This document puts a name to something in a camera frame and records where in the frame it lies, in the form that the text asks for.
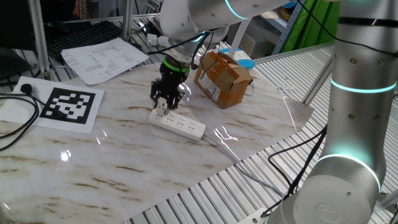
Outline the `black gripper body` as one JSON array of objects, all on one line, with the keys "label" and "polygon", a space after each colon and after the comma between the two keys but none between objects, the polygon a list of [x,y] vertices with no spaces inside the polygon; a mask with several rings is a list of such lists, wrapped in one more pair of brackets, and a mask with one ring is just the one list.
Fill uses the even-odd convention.
[{"label": "black gripper body", "polygon": [[172,93],[182,91],[179,85],[183,83],[189,74],[189,68],[175,68],[174,66],[162,63],[160,66],[160,85],[159,85],[159,98],[168,100]]}]

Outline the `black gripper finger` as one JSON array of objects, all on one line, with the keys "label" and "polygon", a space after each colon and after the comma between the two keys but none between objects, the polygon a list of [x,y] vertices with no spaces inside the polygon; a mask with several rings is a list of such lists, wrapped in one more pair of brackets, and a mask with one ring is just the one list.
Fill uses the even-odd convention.
[{"label": "black gripper finger", "polygon": [[168,110],[176,110],[178,108],[178,104],[180,103],[181,99],[184,97],[183,91],[176,91],[172,93],[167,100],[167,108]]},{"label": "black gripper finger", "polygon": [[153,102],[152,108],[156,109],[156,106],[159,101],[159,85],[160,81],[159,80],[154,80],[151,83],[151,89],[150,89],[150,99]]}]

